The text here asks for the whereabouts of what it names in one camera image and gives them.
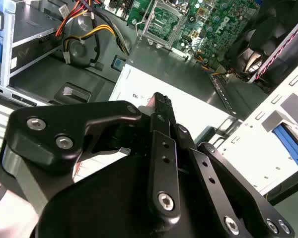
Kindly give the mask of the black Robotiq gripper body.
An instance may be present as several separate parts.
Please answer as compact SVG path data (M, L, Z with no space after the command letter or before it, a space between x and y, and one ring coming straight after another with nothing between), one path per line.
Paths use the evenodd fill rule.
M197 179L179 170L181 217L166 232L147 204L149 163L120 159L57 194L36 227L38 238L219 238Z

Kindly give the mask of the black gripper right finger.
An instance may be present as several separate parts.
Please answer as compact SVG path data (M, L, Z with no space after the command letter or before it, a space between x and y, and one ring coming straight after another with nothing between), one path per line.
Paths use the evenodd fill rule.
M193 227L204 238L294 238L289 222L210 143L195 145L188 129L176 123L164 96Z

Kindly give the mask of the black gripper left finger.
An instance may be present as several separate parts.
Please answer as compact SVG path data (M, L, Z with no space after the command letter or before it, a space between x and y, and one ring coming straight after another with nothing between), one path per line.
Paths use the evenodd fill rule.
M21 108L9 116L0 152L0 183L41 217L60 192L124 158L149 163L147 204L158 225L181 217L176 141L164 97L143 113L127 101Z

